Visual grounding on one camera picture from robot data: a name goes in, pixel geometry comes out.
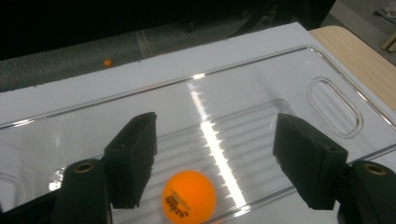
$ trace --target small orange object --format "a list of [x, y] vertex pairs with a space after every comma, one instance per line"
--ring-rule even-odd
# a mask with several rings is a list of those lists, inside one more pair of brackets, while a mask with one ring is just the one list
[[103, 64], [106, 67], [110, 67], [111, 65], [113, 65], [113, 62], [111, 60], [109, 60], [109, 59], [106, 59], [106, 60], [103, 61]]
[[173, 223], [207, 221], [216, 207], [216, 192], [210, 180], [196, 171], [172, 176], [163, 189], [163, 211]]

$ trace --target clear plastic tray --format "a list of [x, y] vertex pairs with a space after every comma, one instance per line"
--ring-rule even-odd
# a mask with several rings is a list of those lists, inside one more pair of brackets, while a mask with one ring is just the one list
[[163, 186], [188, 169], [201, 171], [216, 187], [209, 222], [243, 215], [293, 191], [272, 155], [279, 112], [319, 128], [349, 151], [349, 161], [390, 152], [396, 143], [390, 119], [326, 56], [300, 47], [1, 124], [3, 208], [49, 192], [65, 166], [100, 158], [132, 117], [149, 111], [158, 115], [152, 176], [140, 208], [113, 211], [115, 223], [167, 223]]

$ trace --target wooden surface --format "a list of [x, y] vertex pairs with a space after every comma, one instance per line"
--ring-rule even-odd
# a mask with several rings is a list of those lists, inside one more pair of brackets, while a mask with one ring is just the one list
[[396, 112], [395, 65], [342, 27], [327, 26], [312, 30], [310, 33]]

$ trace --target ping pong ball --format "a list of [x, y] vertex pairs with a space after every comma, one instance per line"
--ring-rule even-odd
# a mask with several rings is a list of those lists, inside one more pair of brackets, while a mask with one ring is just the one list
[[173, 223], [202, 223], [215, 210], [216, 192], [205, 175], [183, 171], [166, 183], [162, 200], [163, 211]]

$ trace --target plastic tray handle cutout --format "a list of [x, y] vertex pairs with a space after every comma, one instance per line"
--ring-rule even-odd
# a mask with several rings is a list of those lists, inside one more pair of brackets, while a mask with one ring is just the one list
[[361, 112], [329, 79], [315, 78], [306, 95], [309, 104], [338, 137], [353, 138], [363, 128]]

